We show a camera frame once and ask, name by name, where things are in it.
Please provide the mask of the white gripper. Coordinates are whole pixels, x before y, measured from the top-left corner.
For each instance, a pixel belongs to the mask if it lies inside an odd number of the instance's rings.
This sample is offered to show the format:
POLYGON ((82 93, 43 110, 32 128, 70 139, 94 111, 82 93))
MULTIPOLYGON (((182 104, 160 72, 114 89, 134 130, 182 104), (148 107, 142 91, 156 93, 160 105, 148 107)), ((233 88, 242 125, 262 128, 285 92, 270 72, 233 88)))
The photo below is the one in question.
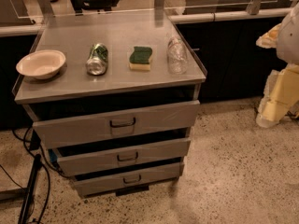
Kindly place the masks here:
POLYGON ((262 128, 274 127, 298 102, 299 66, 288 64, 280 72, 272 70, 266 80, 256 123, 262 128))

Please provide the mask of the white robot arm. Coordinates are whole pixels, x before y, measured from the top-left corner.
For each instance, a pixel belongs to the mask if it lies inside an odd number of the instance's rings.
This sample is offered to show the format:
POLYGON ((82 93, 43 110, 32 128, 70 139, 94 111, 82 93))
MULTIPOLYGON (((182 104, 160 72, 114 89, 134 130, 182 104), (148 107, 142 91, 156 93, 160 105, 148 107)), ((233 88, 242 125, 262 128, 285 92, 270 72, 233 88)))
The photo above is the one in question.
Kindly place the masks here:
POLYGON ((281 23, 260 36, 256 45, 275 48, 287 66, 280 72, 272 70, 266 80, 256 123, 263 128, 277 125, 299 102, 299 4, 281 23))

